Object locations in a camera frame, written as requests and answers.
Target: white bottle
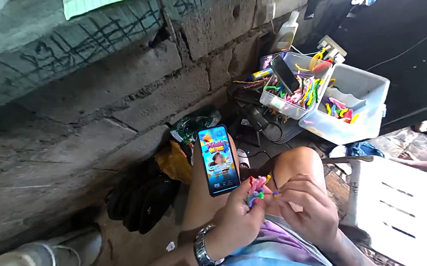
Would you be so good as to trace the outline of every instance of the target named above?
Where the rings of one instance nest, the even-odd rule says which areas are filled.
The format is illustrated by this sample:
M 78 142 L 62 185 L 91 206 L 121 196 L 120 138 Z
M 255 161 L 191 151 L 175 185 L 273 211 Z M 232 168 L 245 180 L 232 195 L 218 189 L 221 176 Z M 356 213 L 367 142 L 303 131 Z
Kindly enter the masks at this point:
M 290 49 L 294 36 L 296 35 L 297 28 L 299 27 L 299 24 L 297 23 L 299 14 L 299 11 L 293 11 L 290 14 L 289 21 L 282 25 L 279 33 L 276 35 L 276 39 L 274 40 L 271 53 L 287 51 Z

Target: plastic container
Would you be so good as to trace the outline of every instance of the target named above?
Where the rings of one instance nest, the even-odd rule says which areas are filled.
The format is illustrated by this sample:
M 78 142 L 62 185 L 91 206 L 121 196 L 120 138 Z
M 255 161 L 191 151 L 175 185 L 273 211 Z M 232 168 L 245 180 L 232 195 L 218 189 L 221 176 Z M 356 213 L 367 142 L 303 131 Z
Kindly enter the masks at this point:
M 295 64 L 298 64 L 301 68 L 307 69 L 309 67 L 310 61 L 312 60 L 312 57 L 307 55 L 301 55 L 295 52 L 288 52 L 284 57 L 284 62 L 286 62 L 289 69 L 291 69 L 294 73 L 297 73 L 298 69 L 295 66 Z M 318 60 L 316 65 L 323 62 L 322 60 Z M 326 84 L 330 81 L 330 76 L 332 74 L 332 68 L 326 68 L 323 71 L 316 73 L 315 75 L 318 78 L 321 78 L 325 80 L 322 85 L 318 86 L 318 102 L 322 100 L 323 94 L 325 93 Z M 268 81 L 266 86 L 270 86 L 272 81 L 274 80 L 274 75 L 272 78 Z M 298 105 L 295 105 L 293 103 L 287 102 L 280 97 L 275 96 L 272 93 L 269 93 L 265 90 L 263 90 L 263 93 L 261 94 L 261 98 L 259 101 L 264 104 L 265 106 L 268 106 L 282 114 L 285 114 L 286 116 L 289 116 L 292 119 L 299 120 L 301 117 L 303 117 L 308 112 L 317 109 L 318 104 L 313 103 L 312 106 L 309 109 L 302 108 Z
M 353 124 L 340 121 L 325 113 L 320 102 L 320 107 L 307 113 L 299 121 L 299 126 L 338 145 L 377 137 L 385 116 L 384 101 L 390 81 L 345 64 L 336 64 L 332 70 L 331 79 L 336 79 L 335 86 L 340 92 L 366 100 L 365 106 L 353 110 L 354 114 L 359 113 L 358 119 Z

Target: black bag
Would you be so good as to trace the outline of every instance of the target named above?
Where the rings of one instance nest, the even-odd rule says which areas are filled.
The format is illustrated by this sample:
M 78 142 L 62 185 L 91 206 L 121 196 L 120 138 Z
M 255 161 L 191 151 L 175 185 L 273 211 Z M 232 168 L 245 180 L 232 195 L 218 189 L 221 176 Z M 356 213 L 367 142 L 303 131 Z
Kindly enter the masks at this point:
M 109 195 L 108 215 L 112 220 L 123 220 L 128 231 L 145 234 L 174 202 L 180 181 L 172 180 L 164 173 L 140 180 L 135 177 L 125 179 Z

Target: wristwatch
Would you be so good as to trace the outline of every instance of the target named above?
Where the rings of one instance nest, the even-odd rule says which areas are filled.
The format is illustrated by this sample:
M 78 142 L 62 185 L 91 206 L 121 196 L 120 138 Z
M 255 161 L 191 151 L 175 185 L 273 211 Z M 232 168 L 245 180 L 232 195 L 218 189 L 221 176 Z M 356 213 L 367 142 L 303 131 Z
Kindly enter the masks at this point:
M 195 237 L 195 245 L 193 245 L 193 252 L 195 254 L 195 259 L 199 266 L 214 266 L 223 262 L 224 258 L 220 260 L 213 260 L 207 254 L 205 250 L 205 234 L 214 228 L 215 225 L 209 224 L 204 226 Z

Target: hand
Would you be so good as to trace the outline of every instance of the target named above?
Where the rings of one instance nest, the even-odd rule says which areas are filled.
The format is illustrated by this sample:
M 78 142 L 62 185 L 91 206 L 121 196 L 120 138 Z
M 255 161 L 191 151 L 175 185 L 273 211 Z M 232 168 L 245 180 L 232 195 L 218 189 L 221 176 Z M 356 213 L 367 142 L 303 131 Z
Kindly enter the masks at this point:
M 310 175 L 289 179 L 279 193 L 276 202 L 282 216 L 302 238 L 321 249 L 329 249 L 339 241 L 336 205 Z M 295 212 L 289 202 L 302 206 L 304 210 Z
M 272 191 L 264 186 L 264 199 L 257 198 L 250 210 L 246 204 L 250 187 L 246 181 L 230 193 L 220 222 L 205 235 L 205 250 L 211 259 L 230 255 L 251 244 L 258 235 Z

